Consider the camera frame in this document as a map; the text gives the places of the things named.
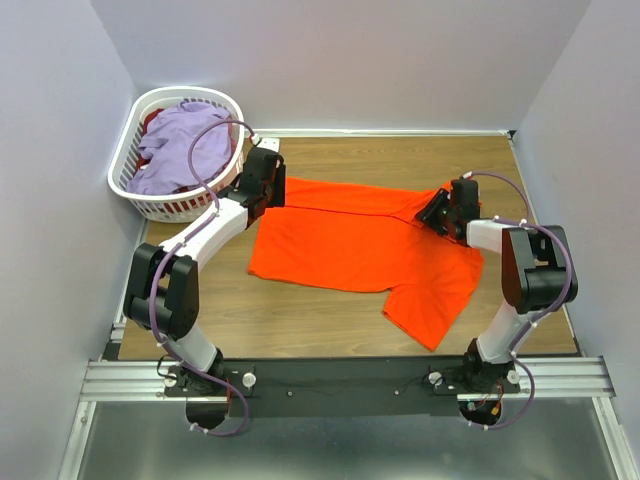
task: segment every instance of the red clothing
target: red clothing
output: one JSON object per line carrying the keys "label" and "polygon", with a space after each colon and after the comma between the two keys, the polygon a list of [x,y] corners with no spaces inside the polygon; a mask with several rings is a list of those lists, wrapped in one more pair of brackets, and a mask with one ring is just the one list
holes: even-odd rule
{"label": "red clothing", "polygon": [[391,290],[383,314],[434,350],[478,285],[480,252],[414,219],[435,190],[288,178],[264,214],[249,273],[352,292]]}

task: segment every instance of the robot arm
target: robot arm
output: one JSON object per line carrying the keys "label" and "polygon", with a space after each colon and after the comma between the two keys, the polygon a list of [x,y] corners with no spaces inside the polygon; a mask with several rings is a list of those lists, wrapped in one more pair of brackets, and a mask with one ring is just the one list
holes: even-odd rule
{"label": "robot arm", "polygon": [[[246,230],[268,207],[284,206],[285,165],[272,150],[250,150],[243,172],[218,194],[214,221],[203,227],[216,210],[211,206],[179,234],[159,247],[143,244],[134,253],[124,302],[124,314],[149,330],[149,302],[153,274],[162,258],[177,250],[163,275],[167,287],[159,287],[156,319],[171,349],[187,363],[214,377],[222,376],[222,353],[196,324],[199,311],[198,272],[235,235]],[[185,242],[189,234],[195,233]]]}
{"label": "robot arm", "polygon": [[[481,362],[508,364],[532,331],[524,327],[534,318],[540,320],[566,281],[567,262],[561,247],[540,230],[559,240],[568,254],[564,230],[558,226],[536,230],[500,223],[497,218],[480,219],[477,182],[460,178],[451,184],[451,192],[440,189],[416,218],[463,246],[501,255],[504,300],[489,328],[470,348],[477,351]],[[577,293],[573,271],[570,288],[559,305],[572,301]]]}

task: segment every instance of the gray floor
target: gray floor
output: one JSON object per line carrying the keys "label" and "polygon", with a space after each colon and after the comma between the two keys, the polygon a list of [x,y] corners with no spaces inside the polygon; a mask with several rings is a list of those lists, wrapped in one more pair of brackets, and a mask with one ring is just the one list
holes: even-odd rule
{"label": "gray floor", "polygon": [[[520,402],[506,405],[507,414]],[[181,404],[101,404],[80,478],[614,479],[589,399],[538,400],[498,432],[429,416],[257,419],[233,438],[188,430]]]}

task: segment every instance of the metal frame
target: metal frame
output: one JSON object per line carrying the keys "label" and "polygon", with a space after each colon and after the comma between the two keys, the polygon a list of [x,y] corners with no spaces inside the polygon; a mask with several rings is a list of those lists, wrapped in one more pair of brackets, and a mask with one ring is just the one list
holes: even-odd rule
{"label": "metal frame", "polygon": [[610,398],[594,398],[593,406],[600,422],[600,428],[611,456],[613,467],[621,480],[636,480],[640,478],[637,466],[633,461],[633,455],[629,448],[629,442],[624,429],[618,423],[618,417],[613,410]]}
{"label": "metal frame", "polygon": [[80,402],[73,420],[67,449],[62,460],[59,480],[75,480],[80,474],[82,459],[87,448],[91,425],[96,411],[96,402]]}
{"label": "metal frame", "polygon": [[[536,398],[609,398],[614,396],[604,360],[583,357],[522,358],[536,379]],[[226,401],[225,397],[172,398],[164,395],[163,379],[156,373],[155,361],[91,362],[80,393],[81,402]],[[176,362],[164,362],[167,373]],[[528,398],[530,383],[524,370],[520,374],[520,393],[505,398]],[[484,394],[458,395],[459,400],[479,400]]]}

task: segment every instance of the screw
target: screw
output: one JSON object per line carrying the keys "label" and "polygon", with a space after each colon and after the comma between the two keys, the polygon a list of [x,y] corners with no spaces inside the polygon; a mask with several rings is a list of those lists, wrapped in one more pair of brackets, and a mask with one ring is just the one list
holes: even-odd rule
{"label": "screw", "polygon": [[168,388],[175,387],[177,383],[178,383],[178,380],[173,377],[167,377],[164,379],[164,386]]}
{"label": "screw", "polygon": [[515,370],[509,370],[507,373],[507,381],[512,385],[520,383],[520,375]]}
{"label": "screw", "polygon": [[429,383],[435,387],[442,383],[442,374],[440,372],[432,372],[429,374]]}
{"label": "screw", "polygon": [[257,378],[253,373],[247,372],[242,377],[242,385],[244,385],[246,388],[251,388],[256,384],[256,380]]}

